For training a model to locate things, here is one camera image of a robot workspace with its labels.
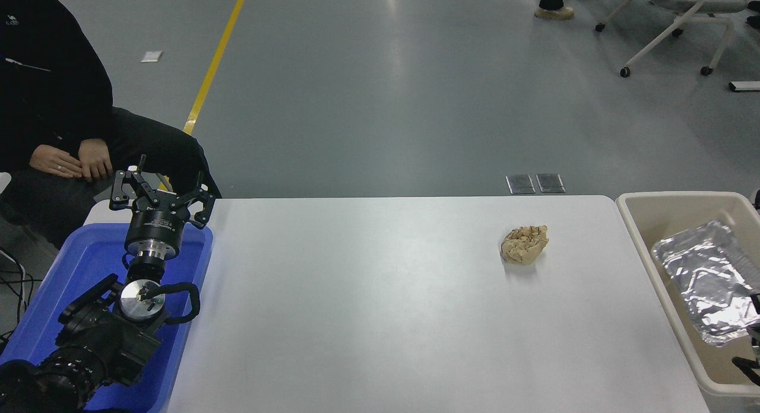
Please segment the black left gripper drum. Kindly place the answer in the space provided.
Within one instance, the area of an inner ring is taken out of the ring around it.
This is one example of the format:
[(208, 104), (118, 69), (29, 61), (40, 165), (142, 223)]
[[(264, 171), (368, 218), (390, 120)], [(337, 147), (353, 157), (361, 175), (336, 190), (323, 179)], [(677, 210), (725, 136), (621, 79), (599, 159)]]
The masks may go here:
[(125, 247), (135, 247), (139, 242), (147, 240), (179, 247), (186, 222), (185, 208), (172, 210), (166, 207), (134, 205), (131, 208), (131, 222), (126, 234)]

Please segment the seated person's right hand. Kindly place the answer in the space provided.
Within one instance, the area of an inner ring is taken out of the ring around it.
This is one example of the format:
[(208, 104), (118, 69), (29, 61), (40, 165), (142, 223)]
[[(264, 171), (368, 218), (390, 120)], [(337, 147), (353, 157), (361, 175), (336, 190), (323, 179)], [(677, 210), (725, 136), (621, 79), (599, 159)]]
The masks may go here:
[(78, 159), (51, 145), (37, 146), (28, 164), (35, 170), (57, 177), (76, 179), (84, 175), (82, 164)]

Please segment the seated person's left hand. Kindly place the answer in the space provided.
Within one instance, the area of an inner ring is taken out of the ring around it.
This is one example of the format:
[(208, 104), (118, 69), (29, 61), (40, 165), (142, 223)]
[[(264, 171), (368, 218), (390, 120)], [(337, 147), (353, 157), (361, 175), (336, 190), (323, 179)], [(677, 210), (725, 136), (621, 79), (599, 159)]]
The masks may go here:
[(108, 145), (103, 139), (85, 139), (80, 142), (78, 159), (83, 178), (87, 182), (112, 177), (112, 162)]

